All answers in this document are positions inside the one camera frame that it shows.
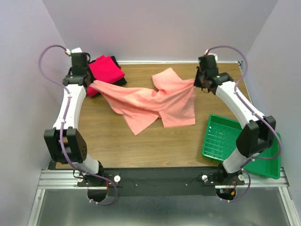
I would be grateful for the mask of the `salmon pink t-shirt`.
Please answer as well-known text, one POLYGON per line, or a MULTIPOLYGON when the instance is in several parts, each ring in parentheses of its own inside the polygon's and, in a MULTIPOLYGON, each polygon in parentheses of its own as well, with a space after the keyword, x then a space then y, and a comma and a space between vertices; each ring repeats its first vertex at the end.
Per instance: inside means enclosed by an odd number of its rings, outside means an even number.
POLYGON ((134 135, 158 118, 164 128, 194 125, 194 79, 182 80, 172 68, 151 78, 155 89, 125 88, 103 81, 94 81, 91 87, 102 94, 115 113, 124 117, 134 135))

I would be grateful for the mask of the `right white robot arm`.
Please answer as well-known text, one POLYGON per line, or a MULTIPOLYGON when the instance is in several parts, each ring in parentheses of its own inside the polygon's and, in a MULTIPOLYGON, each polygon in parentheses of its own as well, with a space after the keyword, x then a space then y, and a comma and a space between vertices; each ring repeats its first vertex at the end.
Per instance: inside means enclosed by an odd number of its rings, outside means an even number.
POLYGON ((238 119, 242 128, 231 155, 219 164, 213 179, 223 185, 237 176, 242 168, 273 145, 276 120, 258 111, 241 93, 227 73, 220 73, 213 55, 198 58, 194 85, 219 97, 238 119))

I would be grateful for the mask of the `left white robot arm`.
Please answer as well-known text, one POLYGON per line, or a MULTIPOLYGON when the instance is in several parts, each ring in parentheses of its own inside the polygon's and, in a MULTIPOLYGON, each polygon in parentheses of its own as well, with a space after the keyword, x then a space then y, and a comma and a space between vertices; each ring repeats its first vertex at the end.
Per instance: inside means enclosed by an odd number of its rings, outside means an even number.
POLYGON ((52 127, 44 132, 44 140, 53 161, 80 170, 77 179, 92 186, 107 186, 102 164, 87 153, 87 144, 80 134, 79 115, 87 88, 94 81, 89 68, 90 55, 80 48, 66 50, 71 68, 63 81, 63 101, 52 127))

